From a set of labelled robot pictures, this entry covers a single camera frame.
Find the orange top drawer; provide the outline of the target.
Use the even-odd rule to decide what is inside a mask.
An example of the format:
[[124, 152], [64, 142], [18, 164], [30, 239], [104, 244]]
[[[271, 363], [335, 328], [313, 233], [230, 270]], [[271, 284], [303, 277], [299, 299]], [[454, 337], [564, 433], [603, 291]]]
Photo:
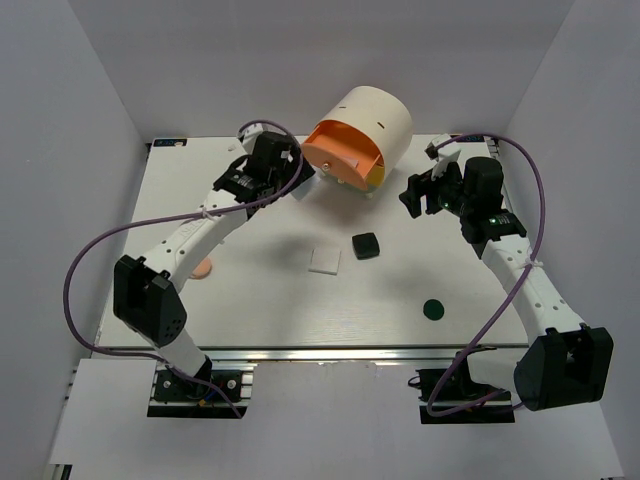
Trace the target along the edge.
[[[384, 167], [384, 159], [375, 143], [364, 133], [345, 123], [321, 121], [302, 144], [305, 159], [324, 173], [365, 189], [367, 175], [375, 165]], [[345, 161], [357, 158], [353, 168]]]

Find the black square compact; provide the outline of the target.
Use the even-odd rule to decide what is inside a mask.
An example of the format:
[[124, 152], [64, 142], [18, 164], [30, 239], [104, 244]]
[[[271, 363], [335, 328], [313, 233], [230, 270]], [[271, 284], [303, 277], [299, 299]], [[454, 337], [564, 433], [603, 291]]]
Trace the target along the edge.
[[373, 232], [354, 235], [351, 242], [354, 255], [358, 260], [368, 260], [380, 255], [380, 245]]

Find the white compact with gold stripe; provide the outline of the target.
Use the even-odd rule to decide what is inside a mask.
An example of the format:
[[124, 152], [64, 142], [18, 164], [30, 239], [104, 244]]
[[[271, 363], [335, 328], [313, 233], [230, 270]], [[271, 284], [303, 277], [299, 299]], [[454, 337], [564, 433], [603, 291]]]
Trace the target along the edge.
[[290, 192], [290, 195], [296, 200], [296, 201], [301, 201], [303, 200], [313, 189], [313, 182], [311, 180], [308, 180], [302, 184], [300, 184], [299, 186], [297, 186], [295, 189], [293, 189]]

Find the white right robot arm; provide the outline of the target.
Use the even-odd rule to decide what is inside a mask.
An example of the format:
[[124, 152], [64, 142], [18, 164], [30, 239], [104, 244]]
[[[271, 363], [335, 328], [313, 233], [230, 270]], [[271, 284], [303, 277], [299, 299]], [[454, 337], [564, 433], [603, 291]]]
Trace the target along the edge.
[[589, 327], [534, 261], [524, 226], [503, 206], [503, 180], [497, 160], [473, 157], [463, 167], [448, 164], [440, 176], [410, 176], [399, 196], [414, 218], [441, 211], [459, 218], [463, 238], [500, 282], [527, 335], [522, 355], [481, 345], [458, 354], [452, 388], [466, 399], [485, 389], [509, 391], [531, 411], [597, 402], [613, 339], [605, 328]]

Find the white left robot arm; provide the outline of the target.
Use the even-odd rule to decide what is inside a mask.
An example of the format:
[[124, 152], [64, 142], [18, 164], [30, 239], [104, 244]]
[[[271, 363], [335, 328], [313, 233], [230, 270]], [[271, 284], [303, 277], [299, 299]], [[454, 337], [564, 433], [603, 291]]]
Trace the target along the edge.
[[225, 237], [261, 208], [314, 175], [291, 137], [266, 131], [213, 182], [195, 218], [183, 222], [138, 258], [114, 267], [114, 315], [179, 370], [177, 387], [199, 399], [211, 387], [212, 363], [186, 331], [180, 292], [198, 265]]

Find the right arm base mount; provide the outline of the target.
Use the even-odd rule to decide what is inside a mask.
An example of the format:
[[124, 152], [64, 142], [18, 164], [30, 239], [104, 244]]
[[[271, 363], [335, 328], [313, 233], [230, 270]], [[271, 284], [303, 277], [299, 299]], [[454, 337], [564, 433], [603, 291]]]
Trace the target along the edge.
[[512, 397], [509, 392], [502, 393], [490, 401], [479, 402], [482, 397], [493, 393], [495, 388], [473, 383], [466, 363], [458, 367], [446, 381], [432, 409], [440, 412], [466, 403], [473, 403], [473, 406], [447, 416], [430, 415], [427, 411], [429, 397], [447, 368], [446, 363], [442, 368], [438, 368], [438, 363], [431, 363], [426, 368], [417, 369], [407, 381], [407, 386], [418, 393], [420, 421], [423, 425], [513, 424], [515, 422]]

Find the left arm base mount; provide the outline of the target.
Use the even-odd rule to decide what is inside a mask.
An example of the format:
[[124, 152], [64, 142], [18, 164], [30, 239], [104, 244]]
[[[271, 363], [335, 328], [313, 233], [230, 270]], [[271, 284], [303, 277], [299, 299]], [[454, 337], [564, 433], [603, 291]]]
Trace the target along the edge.
[[194, 383], [157, 364], [152, 377], [147, 416], [163, 419], [232, 419], [247, 412], [255, 363], [211, 360], [208, 384]]

